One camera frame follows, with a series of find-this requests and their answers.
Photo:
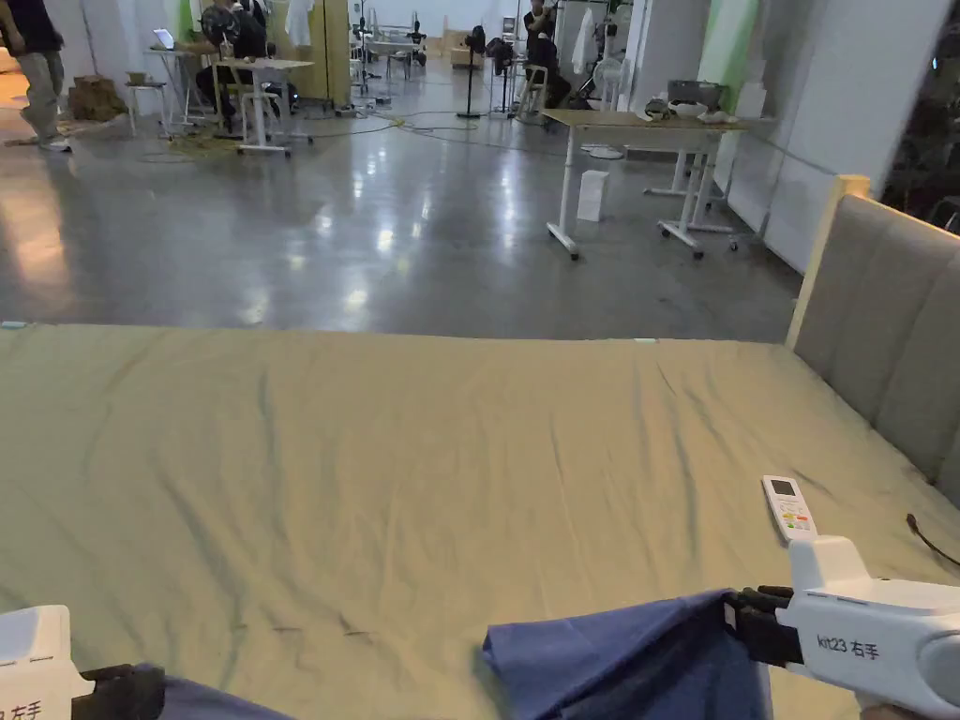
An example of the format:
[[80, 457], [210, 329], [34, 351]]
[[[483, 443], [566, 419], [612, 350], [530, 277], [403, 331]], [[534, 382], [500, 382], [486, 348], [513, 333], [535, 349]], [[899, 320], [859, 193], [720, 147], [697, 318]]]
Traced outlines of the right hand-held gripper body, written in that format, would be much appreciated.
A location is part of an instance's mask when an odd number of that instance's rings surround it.
[[793, 539], [778, 623], [738, 627], [752, 661], [907, 711], [959, 708], [959, 590], [872, 577], [844, 537]]

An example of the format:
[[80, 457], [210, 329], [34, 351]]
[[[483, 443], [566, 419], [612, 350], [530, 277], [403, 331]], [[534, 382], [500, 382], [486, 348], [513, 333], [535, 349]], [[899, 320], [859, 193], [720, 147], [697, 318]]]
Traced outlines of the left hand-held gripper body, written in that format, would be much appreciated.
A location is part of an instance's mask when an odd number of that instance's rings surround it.
[[89, 696], [94, 687], [73, 662], [66, 606], [1, 615], [3, 719], [69, 719], [74, 699]]

